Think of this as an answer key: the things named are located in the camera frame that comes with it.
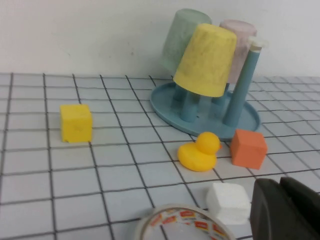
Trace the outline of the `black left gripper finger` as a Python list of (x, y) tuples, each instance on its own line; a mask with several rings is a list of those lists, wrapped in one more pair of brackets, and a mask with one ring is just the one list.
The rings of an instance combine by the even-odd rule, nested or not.
[(259, 178), (249, 221), (254, 240), (318, 240), (320, 195), (292, 177)]

